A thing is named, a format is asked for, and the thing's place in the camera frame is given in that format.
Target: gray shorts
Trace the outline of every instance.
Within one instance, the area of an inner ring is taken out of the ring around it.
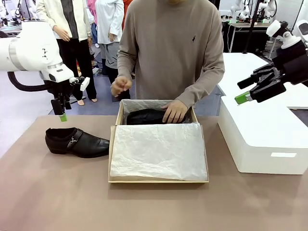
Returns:
[[[117,52],[120,49],[119,42],[113,42],[110,44],[100,44],[102,59],[106,60],[106,66],[117,69]]]

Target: shoe sole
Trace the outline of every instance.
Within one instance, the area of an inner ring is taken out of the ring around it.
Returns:
[[[106,156],[109,154],[109,149],[107,149],[106,151],[98,154],[98,155],[93,155],[93,156],[80,156],[80,155],[77,155],[73,152],[64,152],[62,150],[57,150],[57,149],[49,149],[51,153],[53,154],[60,154],[60,155],[65,155],[65,154],[73,154],[75,156],[78,156],[80,158],[84,158],[84,159],[90,159],[90,158],[96,158],[96,157],[101,157],[101,156]]]

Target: shoe heel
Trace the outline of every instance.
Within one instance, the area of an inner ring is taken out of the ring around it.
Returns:
[[[63,150],[57,150],[57,149],[49,149],[51,153],[53,154],[66,154],[66,151],[63,151]]]

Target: brown sweater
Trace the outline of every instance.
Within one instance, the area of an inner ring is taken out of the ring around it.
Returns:
[[[118,53],[119,76],[136,64],[136,98],[181,100],[210,94],[224,74],[218,10],[208,0],[134,0]]]

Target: white floor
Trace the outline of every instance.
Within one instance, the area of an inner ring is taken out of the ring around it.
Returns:
[[[40,85],[38,72],[16,72],[25,85]],[[47,91],[24,92],[15,88],[7,73],[0,71],[0,158],[38,116],[47,115],[52,107]]]

